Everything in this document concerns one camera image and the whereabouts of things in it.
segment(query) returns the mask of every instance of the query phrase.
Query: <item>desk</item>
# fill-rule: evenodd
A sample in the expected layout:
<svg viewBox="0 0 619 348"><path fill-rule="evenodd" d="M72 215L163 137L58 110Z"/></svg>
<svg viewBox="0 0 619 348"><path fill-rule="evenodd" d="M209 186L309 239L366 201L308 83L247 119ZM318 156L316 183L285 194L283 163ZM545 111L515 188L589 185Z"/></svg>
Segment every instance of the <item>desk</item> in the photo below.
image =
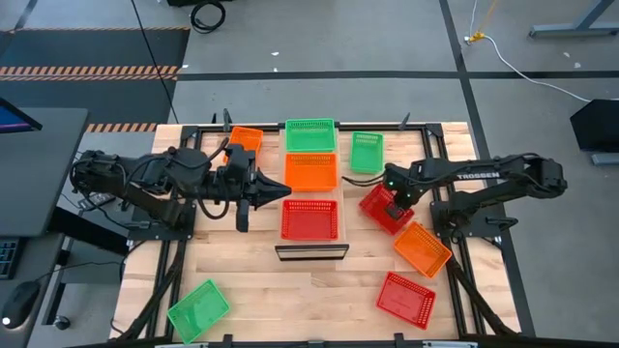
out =
<svg viewBox="0 0 619 348"><path fill-rule="evenodd" d="M159 126L153 152L179 146L181 129L182 126ZM392 130L382 131L385 161L408 166L410 161L425 157L421 132ZM465 123L444 123L442 131L450 160L475 158ZM223 137L221 132L204 133L202 151L210 154ZM358 178L360 175L349 170L350 141L351 132L340 130L339 174ZM438 145L430 145L432 152L438 154ZM265 131L258 166L278 181L282 181L280 162L284 152L277 127L274 131ZM221 158L215 159L214 167L220 164ZM482 182L456 185L456 189L463 190L482 187ZM340 188L338 202L342 206L345 241L350 244L341 261L279 261L274 245L280 242L280 201L250 212L247 234L234 229L234 206L221 220L212 221L201 212L197 214L193 238L187 243L180 298L211 278L231 305L230 312L197 341L221 341L224 334L233 334L235 341L392 340L394 333L404 333L406 339L457 337L446 271L441 271L434 279L417 274L394 251L394 237L379 230L360 213L357 205L371 188L353 187L344 181L340 182ZM413 219L430 229L428 205L431 199L428 193L413 208ZM208 208L216 212L221 207ZM127 261L114 316L121 330L128 327L152 294L160 248L161 242L148 242ZM501 252L484 241L473 239L468 240L468 249L478 289L505 324L518 331ZM398 272L436 292L437 301L426 331L375 307L387 271ZM471 333L472 312L464 291L460 290L460 294ZM156 336L164 333L167 304L168 299L164 298Z"/></svg>
<svg viewBox="0 0 619 348"><path fill-rule="evenodd" d="M4 305L19 283L34 280L53 270L58 262L64 233L79 237L82 235L79 232L88 231L95 235L101 234L100 238L106 238L111 233L56 207L75 151L86 129L88 111L60 108L22 110L41 123L43 129L0 134L0 236L31 238L23 241L24 251L17 261L14 278L0 280L0 305ZM103 244L104 247L113 248L119 253L127 252L124 238L117 235L110 238L116 245L107 243ZM30 317L21 327L7 330L0 326L0 342L3 346L26 346L48 283L49 276L40 280L39 296Z"/></svg>

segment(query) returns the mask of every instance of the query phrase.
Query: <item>butcher block table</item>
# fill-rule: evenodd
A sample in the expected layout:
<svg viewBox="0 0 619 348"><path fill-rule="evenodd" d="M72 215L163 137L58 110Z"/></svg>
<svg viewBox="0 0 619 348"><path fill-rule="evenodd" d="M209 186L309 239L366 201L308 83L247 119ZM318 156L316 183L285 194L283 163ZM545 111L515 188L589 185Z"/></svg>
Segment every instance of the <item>butcher block table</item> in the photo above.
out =
<svg viewBox="0 0 619 348"><path fill-rule="evenodd" d="M443 123L441 126L449 160L476 158L466 123ZM159 125L153 153L163 152L169 146L180 146L182 127ZM411 161L426 157L420 132L374 132L384 135L385 162L408 167ZM291 244L280 238L282 200L250 211L249 233L236 231L234 204L231 204L228 215L220 220L209 220L198 210L194 234L187 243L179 299L205 280L212 279L229 302L230 311L196 342L220 342L224 334L233 334L235 341L392 340L394 333L403 333L406 339L457 338L447 271L441 270L432 279L417 273L394 250L395 237L362 214L359 202L371 188L351 186L340 177L366 180L372 176L350 170L352 131L340 129L336 134L339 186L332 192L293 193L286 198L337 200L339 239L327 243L349 244L345 257L342 260L281 262L274 246ZM208 132L202 138L201 150L211 154L225 137L224 132ZM284 137L284 130L265 131L257 158L262 172L281 183ZM432 152L438 154L437 145L432 143L431 146ZM219 165L222 165L222 156L214 159L213 168ZM458 190L474 191L483 187L483 182L478 181L456 183ZM413 207L413 220L430 232L431 200L429 191ZM211 203L207 203L207 208L215 214L221 210L221 206ZM478 238L469 238L467 242L480 293L504 323L518 331L516 309L501 251ZM162 242L149 241L128 257L114 315L114 325L120 330L129 326L153 293L161 247ZM172 261L175 247L176 242L173 242L168 263ZM426 330L376 307L380 288L389 271L436 293ZM155 336L164 333L169 292L161 301ZM474 325L470 302L461 287L460 293L471 333ZM180 341L177 334L174 341Z"/></svg>

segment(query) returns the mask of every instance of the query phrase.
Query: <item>gray floor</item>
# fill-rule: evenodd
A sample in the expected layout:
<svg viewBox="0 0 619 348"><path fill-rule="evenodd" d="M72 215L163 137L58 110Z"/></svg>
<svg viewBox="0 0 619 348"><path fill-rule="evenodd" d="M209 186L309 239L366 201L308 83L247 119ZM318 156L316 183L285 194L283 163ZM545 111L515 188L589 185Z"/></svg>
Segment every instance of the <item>gray floor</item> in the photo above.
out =
<svg viewBox="0 0 619 348"><path fill-rule="evenodd" d="M146 26L188 24L188 9L169 9L164 1L136 2ZM616 38L532 41L526 36L532 24L573 21L590 2L501 1L486 33L524 71L619 70ZM13 3L0 4L0 10L6 10L0 11L0 29L15 23L25 6L25 1ZM26 26L137 26L128 1L79 3L39 0ZM449 4L458 36L463 37L473 0ZM477 23L489 4L480 0ZM237 0L225 6L228 19L220 31L208 36L191 33L184 73L456 69L437 1ZM619 4L604 14L604 20L619 20ZM464 46L462 51L469 71L507 70L488 42ZM619 79L550 82L585 98L619 98ZM523 80L471 83L490 152L534 151L555 158L564 165L570 184L560 198L521 199L506 207L509 216L520 220L513 230L514 242L537 334L619 341L614 330L619 256L613 249L619 169L593 167L578 150L569 117L583 103ZM237 122L293 117L396 121L409 111L411 121L469 121L456 79L183 81L177 84L174 105L185 123L209 122L212 113L224 107ZM137 155L148 151L151 141L152 134L91 134L82 149ZM72 291L62 310L80 326L100 330L40 329L33 335L32 347L106 338L117 287L86 285ZM84 300L71 301L80 297Z"/></svg>

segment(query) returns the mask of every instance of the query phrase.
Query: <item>yellow connector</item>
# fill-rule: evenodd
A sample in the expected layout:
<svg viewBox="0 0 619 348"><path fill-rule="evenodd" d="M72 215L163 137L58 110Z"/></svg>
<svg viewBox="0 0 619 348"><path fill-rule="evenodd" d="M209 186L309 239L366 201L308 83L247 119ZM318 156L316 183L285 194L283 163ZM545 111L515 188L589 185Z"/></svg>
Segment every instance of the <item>yellow connector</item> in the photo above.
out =
<svg viewBox="0 0 619 348"><path fill-rule="evenodd" d="M473 36L471 38L469 38L468 41L470 43L474 43L474 42L479 41L479 40L481 40L481 39L483 39L485 37L486 37L486 35L484 35L484 33L476 32L475 34L473 34Z"/></svg>

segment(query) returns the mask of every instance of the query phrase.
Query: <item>computer monitor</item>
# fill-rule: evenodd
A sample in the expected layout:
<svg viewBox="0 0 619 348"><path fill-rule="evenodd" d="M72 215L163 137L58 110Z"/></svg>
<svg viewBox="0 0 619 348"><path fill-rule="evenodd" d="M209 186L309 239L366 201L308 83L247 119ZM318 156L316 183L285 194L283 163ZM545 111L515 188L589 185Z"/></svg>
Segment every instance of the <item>computer monitor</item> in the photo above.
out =
<svg viewBox="0 0 619 348"><path fill-rule="evenodd" d="M0 133L40 131L43 125L0 98Z"/></svg>

